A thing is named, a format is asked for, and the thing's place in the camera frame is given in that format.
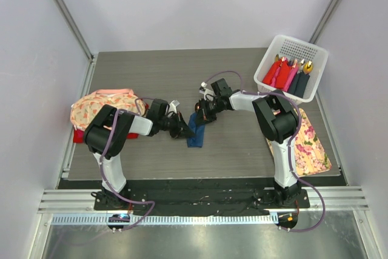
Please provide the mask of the blue paper napkin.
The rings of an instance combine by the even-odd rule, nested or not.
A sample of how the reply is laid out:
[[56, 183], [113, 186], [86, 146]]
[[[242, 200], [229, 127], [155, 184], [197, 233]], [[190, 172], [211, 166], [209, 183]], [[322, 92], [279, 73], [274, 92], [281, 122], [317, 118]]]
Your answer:
[[189, 118], [188, 127], [195, 134], [194, 137], [187, 138], [187, 147], [189, 148], [202, 148], [204, 143], [205, 125], [197, 126], [195, 118], [197, 114], [194, 112]]

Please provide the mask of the rose gold spoon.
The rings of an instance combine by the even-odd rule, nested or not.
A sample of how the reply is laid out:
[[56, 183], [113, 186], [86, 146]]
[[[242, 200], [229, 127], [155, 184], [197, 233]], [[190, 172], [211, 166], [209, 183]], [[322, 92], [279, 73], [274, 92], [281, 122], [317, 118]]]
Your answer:
[[195, 104], [195, 112], [198, 112], [198, 110], [201, 108], [199, 103]]

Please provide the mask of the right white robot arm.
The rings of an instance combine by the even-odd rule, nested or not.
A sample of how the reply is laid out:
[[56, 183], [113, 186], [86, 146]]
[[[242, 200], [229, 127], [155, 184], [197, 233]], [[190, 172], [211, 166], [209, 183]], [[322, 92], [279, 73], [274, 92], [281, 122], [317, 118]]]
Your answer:
[[205, 83], [203, 94], [195, 106], [195, 124], [202, 126], [216, 120], [216, 115], [226, 110], [252, 112], [259, 128], [270, 141], [275, 163], [273, 200], [280, 207], [290, 206], [301, 193], [301, 183], [295, 172], [295, 138], [301, 125], [301, 114], [279, 90], [268, 95], [232, 90], [224, 78]]

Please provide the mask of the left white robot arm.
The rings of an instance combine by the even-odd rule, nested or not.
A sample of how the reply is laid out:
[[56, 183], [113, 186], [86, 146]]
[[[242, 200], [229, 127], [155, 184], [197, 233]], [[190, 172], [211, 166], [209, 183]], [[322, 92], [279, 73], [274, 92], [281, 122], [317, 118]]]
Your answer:
[[84, 142], [98, 162], [102, 188], [92, 196], [99, 204], [117, 210], [129, 203], [127, 180], [122, 171], [121, 151], [130, 133], [154, 136], [166, 131], [172, 138], [193, 138], [195, 133], [182, 117], [182, 113], [168, 111], [163, 99], [152, 101], [145, 116], [124, 109], [104, 105], [84, 132]]

